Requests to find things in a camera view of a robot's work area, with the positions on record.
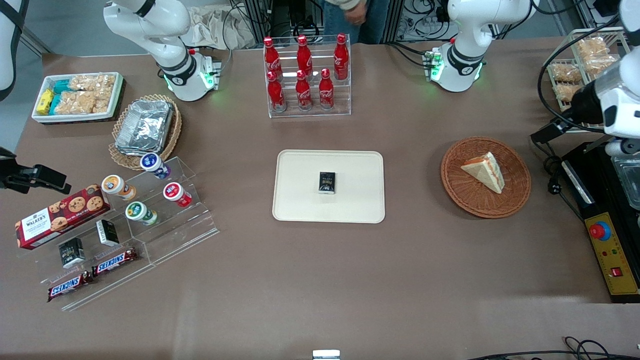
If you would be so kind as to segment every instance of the aluminum foil container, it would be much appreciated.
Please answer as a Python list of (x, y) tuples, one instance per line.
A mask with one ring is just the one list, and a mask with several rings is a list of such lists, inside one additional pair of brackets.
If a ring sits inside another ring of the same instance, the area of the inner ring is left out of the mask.
[(173, 106), (166, 101), (134, 101), (122, 122), (116, 149), (122, 154), (135, 156), (162, 152), (172, 116)]

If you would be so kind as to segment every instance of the control panel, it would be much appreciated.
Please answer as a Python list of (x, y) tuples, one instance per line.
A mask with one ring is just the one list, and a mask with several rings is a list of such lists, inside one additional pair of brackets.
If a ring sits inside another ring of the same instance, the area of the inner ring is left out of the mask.
[(602, 213), (585, 219), (593, 250), (596, 252), (600, 269), (611, 295), (638, 294), (638, 286), (634, 279), (625, 253), (620, 247), (609, 213)]

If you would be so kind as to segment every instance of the sandwich slice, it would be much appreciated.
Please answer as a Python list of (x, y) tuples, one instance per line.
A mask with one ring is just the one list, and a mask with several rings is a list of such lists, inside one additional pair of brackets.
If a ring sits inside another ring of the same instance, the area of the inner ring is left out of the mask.
[(491, 152), (466, 161), (461, 168), (489, 189), (502, 193), (504, 178), (500, 172), (500, 165)]

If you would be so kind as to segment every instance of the small round container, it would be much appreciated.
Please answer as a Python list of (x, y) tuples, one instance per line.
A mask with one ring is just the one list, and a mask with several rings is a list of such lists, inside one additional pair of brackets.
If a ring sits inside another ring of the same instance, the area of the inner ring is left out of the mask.
[(158, 214), (140, 201), (130, 203), (125, 210), (125, 215), (129, 220), (139, 221), (147, 226), (153, 225), (158, 220)]
[(102, 191), (109, 195), (119, 196), (124, 201), (129, 201), (136, 196), (136, 187), (127, 184), (117, 175), (109, 175), (102, 180)]
[(171, 174), (171, 168), (166, 166), (160, 155), (154, 152), (150, 152), (140, 158), (140, 167), (144, 171), (152, 172), (160, 180)]
[(191, 204), (191, 194), (184, 190), (184, 187), (179, 183), (168, 183), (164, 187), (164, 198), (173, 201), (181, 208), (186, 208)]

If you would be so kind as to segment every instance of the walker's cookie box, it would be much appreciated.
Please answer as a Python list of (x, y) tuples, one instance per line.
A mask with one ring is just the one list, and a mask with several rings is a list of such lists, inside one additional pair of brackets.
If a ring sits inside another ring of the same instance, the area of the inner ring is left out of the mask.
[(18, 246), (33, 250), (109, 209), (102, 190), (93, 184), (15, 223)]

